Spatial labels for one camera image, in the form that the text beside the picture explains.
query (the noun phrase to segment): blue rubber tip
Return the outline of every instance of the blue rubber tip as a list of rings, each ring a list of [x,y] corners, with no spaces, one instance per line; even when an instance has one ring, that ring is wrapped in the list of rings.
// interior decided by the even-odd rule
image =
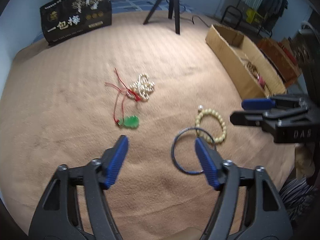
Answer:
[[[220,183],[218,181],[217,167],[214,165],[209,153],[205,149],[204,144],[202,143],[200,138],[196,139],[195,148],[196,154],[201,163],[208,184],[211,187],[214,187],[215,190],[218,190],[220,187]]]
[[[120,168],[128,152],[128,145],[128,138],[124,137],[119,146],[114,149],[115,152],[112,160],[110,161],[108,167],[105,169],[106,180],[104,184],[106,185],[107,189],[109,189],[116,182]]]
[[[244,110],[270,110],[276,103],[269,98],[251,98],[243,100],[241,106]]]

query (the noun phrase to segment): green pendant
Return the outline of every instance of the green pendant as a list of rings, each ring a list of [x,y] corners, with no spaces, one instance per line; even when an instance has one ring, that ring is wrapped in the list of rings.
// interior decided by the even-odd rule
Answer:
[[[139,118],[136,115],[126,116],[124,119],[119,120],[118,125],[126,128],[137,128],[139,126]]]

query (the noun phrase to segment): black tripod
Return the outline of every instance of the black tripod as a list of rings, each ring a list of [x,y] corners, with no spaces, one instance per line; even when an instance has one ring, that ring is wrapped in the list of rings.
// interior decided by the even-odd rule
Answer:
[[[159,6],[162,0],[157,0],[155,5],[152,7],[150,10],[147,18],[145,19],[143,24],[147,24],[148,21],[150,20],[151,16]],[[176,25],[176,33],[180,34],[180,4],[179,0],[169,0],[169,14],[168,18],[172,19],[172,14],[173,14],[173,8],[174,8],[174,18],[175,18],[175,25]]]

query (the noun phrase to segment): black box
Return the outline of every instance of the black box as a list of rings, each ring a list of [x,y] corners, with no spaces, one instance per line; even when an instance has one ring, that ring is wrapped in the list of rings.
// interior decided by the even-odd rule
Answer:
[[[41,27],[49,45],[111,25],[111,0],[53,0],[40,8]]]

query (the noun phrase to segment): red string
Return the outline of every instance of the red string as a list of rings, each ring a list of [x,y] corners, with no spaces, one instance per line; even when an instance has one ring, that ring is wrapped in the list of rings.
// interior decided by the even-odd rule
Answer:
[[[132,91],[131,89],[128,89],[128,88],[127,88],[127,86],[126,86],[126,85],[122,82],[122,80],[120,79],[119,74],[118,74],[118,71],[117,71],[116,68],[115,68],[115,70],[116,70],[116,74],[117,74],[118,79],[119,79],[120,82],[124,85],[124,87],[125,87],[126,89],[120,89],[120,88],[118,88],[116,85],[111,84],[111,83],[109,83],[109,82],[105,82],[104,85],[105,85],[105,86],[113,87],[113,88],[115,88],[115,89],[118,90],[118,94],[117,94],[117,96],[116,96],[115,106],[114,106],[114,108],[113,108],[113,120],[115,121],[115,123],[116,123],[117,125],[119,125],[119,120],[116,119],[116,108],[117,108],[117,103],[118,103],[118,99],[119,99],[120,94],[123,94],[123,93],[124,93],[124,97],[123,97],[122,102],[121,102],[122,120],[124,120],[124,100],[126,99],[126,93],[128,92],[129,94],[132,94],[132,95],[134,96],[134,100],[135,100],[136,102],[140,101],[141,98],[139,97],[139,95],[138,95],[136,92],[134,92],[134,91]]]

